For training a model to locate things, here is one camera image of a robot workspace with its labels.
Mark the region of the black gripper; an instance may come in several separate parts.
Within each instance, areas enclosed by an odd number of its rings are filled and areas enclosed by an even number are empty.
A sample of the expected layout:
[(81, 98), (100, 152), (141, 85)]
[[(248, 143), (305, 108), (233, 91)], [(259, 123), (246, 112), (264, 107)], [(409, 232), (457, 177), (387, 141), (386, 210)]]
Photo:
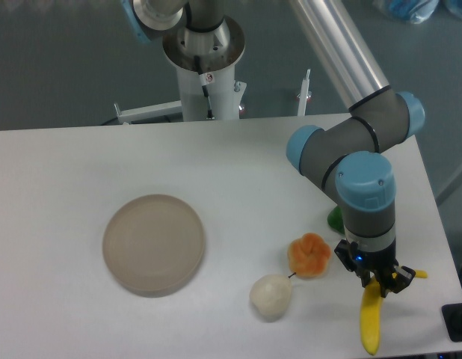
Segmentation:
[(362, 251), (356, 242), (342, 239), (334, 252), (344, 267), (358, 276), (362, 288), (370, 283), (374, 274), (382, 298), (386, 298), (390, 292), (397, 294), (406, 289), (416, 276), (415, 270), (397, 266), (395, 239), (381, 251)]

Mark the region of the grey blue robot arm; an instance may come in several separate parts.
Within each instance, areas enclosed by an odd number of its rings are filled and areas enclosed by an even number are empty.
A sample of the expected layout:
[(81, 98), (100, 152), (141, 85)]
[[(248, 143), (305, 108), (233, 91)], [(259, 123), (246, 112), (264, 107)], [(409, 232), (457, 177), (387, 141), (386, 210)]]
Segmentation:
[[(309, 43), (350, 117), (329, 130), (307, 125), (286, 146), (293, 167), (341, 209), (344, 239), (336, 255), (381, 296), (407, 288), (415, 271), (396, 259), (395, 180), (384, 158), (424, 125), (411, 93), (395, 92), (340, 1), (292, 1)], [(179, 78), (188, 121), (236, 120), (242, 84), (225, 79), (244, 53), (244, 34), (221, 1), (124, 1), (142, 40), (160, 37)]]

